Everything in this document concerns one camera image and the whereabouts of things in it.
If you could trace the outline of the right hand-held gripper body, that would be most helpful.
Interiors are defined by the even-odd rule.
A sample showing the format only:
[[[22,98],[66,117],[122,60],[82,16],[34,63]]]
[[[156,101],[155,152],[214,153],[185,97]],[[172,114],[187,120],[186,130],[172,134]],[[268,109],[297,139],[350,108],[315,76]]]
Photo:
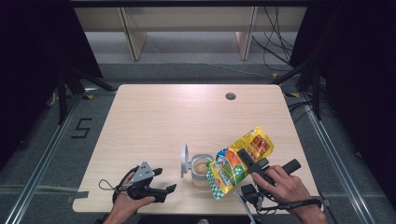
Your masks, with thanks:
[[[253,161],[248,161],[247,168],[250,174],[252,172],[258,173],[263,179],[265,179],[271,185],[275,184],[275,181],[265,173],[265,171],[269,168],[267,159],[263,159],[258,163]],[[250,220],[249,224],[261,224],[261,223],[251,214],[250,209],[248,208],[248,203],[253,205],[257,213],[260,213],[261,211],[265,211],[266,213],[268,213],[269,211],[275,211],[275,210],[294,209],[300,205],[299,202],[294,202],[294,203],[279,203],[276,206],[263,207],[262,204],[264,199],[268,199],[272,202],[275,200],[270,192],[268,192],[265,189],[262,189],[258,185],[253,186],[252,184],[242,186],[241,190],[242,193],[239,193],[236,190],[233,194],[238,198],[238,201],[244,207],[247,216]]]

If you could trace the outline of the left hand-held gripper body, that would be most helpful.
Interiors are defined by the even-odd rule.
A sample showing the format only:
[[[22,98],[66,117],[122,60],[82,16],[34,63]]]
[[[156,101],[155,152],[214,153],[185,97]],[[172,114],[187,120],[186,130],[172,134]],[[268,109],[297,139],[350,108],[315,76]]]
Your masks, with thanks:
[[[153,177],[153,170],[146,161],[143,161],[142,164],[134,170],[134,176],[127,184],[127,193],[129,197],[134,200],[140,200],[152,196],[155,198],[156,202],[158,189],[153,189],[150,186]]]

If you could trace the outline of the yellow seasoning pouch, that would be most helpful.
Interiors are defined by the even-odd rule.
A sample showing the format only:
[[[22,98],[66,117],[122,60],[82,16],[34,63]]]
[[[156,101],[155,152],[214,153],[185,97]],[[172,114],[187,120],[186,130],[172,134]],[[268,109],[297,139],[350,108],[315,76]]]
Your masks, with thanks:
[[[206,164],[208,170],[205,176],[215,199],[223,198],[248,176],[248,167],[238,156],[241,150],[244,150],[254,162],[263,163],[273,152],[274,144],[260,127],[254,127],[220,150],[216,158]]]

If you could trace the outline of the brown seasoning powder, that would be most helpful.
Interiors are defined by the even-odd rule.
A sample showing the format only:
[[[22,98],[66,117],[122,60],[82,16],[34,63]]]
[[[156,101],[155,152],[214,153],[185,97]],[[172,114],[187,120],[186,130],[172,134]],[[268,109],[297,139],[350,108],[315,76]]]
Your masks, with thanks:
[[[193,165],[193,171],[197,175],[205,175],[207,172],[206,161],[200,160]]]

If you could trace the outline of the person's right hand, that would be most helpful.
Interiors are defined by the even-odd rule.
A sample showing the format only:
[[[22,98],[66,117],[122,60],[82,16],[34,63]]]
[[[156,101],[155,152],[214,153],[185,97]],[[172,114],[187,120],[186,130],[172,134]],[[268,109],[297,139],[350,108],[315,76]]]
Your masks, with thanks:
[[[278,203],[292,203],[311,199],[311,195],[302,180],[297,176],[288,175],[280,165],[271,166],[265,173],[275,181],[274,186],[258,173],[252,173],[251,177],[256,184],[271,193]]]

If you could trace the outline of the person's left hand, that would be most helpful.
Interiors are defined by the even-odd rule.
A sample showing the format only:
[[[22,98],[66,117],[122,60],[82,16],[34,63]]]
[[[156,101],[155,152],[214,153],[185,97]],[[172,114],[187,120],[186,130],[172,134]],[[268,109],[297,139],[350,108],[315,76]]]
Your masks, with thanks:
[[[133,200],[126,192],[126,188],[121,187],[121,192],[114,202],[108,216],[132,217],[136,214],[139,208],[153,203],[154,201],[155,198],[152,196],[148,196],[140,200]]]

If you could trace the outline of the black tripod stand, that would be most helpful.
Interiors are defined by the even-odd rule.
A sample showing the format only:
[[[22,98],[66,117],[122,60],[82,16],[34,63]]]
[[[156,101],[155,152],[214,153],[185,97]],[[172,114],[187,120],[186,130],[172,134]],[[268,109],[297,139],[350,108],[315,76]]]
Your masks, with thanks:
[[[318,61],[315,56],[309,56],[305,62],[293,68],[280,78],[272,81],[272,84],[279,85],[295,75],[300,74],[296,87],[298,91],[307,91],[312,88],[313,91],[313,112],[318,120],[321,120],[319,110],[320,96],[320,70]]]
[[[85,89],[81,83],[82,79],[88,80],[92,84],[106,91],[117,90],[117,88],[106,84],[103,80],[88,74],[82,69],[69,65],[63,66],[56,74],[60,108],[60,116],[58,121],[59,124],[62,124],[65,121],[68,114],[65,88],[68,88],[74,95],[81,95],[83,92],[85,92]]]

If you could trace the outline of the black curtain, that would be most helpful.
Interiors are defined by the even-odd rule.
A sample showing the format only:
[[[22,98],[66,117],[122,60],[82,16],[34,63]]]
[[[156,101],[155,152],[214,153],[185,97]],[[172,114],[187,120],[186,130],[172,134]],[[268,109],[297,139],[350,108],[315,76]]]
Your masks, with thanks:
[[[311,0],[290,63],[335,15],[320,70],[333,109],[396,210],[396,0]]]
[[[0,170],[67,68],[101,71],[70,0],[0,0]]]

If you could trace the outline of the light wooden desk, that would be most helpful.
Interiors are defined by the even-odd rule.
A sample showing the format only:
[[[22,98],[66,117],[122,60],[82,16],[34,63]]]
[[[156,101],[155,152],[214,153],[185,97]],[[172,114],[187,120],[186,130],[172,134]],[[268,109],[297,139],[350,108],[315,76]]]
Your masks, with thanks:
[[[233,32],[248,58],[252,34],[297,32],[305,7],[77,7],[86,32],[123,32],[131,59],[140,58],[149,32]]]

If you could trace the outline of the aluminium floor rail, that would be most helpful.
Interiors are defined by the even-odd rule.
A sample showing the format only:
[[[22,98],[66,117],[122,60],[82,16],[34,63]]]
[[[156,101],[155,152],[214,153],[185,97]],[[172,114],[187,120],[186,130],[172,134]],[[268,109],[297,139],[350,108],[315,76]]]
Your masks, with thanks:
[[[366,201],[362,197],[357,185],[347,171],[347,168],[338,154],[336,147],[328,135],[328,132],[326,131],[322,121],[317,119],[317,116],[314,113],[314,107],[312,105],[306,105],[305,111],[308,114],[310,122],[312,123],[316,134],[329,157],[334,171],[336,172],[341,185],[346,192],[346,196],[355,210],[361,224],[375,224],[375,219],[370,213]]]
[[[69,105],[66,108],[66,115],[63,120],[56,126],[56,129],[49,140],[40,160],[38,161],[35,169],[33,170],[29,180],[21,189],[21,193],[18,197],[18,200],[11,207],[7,219],[4,224],[20,224],[30,202],[32,201],[37,186],[40,183],[44,173],[46,173],[47,168],[50,164],[50,161],[53,158],[53,155],[56,152],[57,147],[59,146],[65,130],[68,127],[69,121],[81,100],[81,95],[75,95],[72,97]]]

